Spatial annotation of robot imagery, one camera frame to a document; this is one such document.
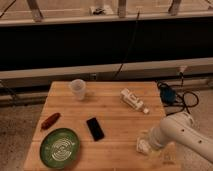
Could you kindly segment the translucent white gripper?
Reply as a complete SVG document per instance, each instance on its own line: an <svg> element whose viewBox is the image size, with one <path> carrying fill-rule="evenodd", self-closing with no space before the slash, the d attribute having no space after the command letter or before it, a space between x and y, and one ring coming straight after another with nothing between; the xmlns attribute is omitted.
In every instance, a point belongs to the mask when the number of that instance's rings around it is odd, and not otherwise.
<svg viewBox="0 0 213 171"><path fill-rule="evenodd" d="M145 139L148 142L148 132L147 131L142 131L139 133L138 138L142 138ZM148 155L144 155L144 156L149 156L149 157L157 157L160 156L162 153L161 150L155 150L151 145L150 145L150 153Z"/></svg>

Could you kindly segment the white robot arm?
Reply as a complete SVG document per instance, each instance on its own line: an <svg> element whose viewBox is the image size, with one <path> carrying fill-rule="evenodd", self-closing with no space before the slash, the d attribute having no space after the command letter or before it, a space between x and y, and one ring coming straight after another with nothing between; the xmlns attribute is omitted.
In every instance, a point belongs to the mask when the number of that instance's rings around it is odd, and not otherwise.
<svg viewBox="0 0 213 171"><path fill-rule="evenodd" d="M197 132L193 124L193 117L187 112L165 116L158 125L137 138L136 150L149 155L165 148L170 142L177 142L213 164L213 139Z"/></svg>

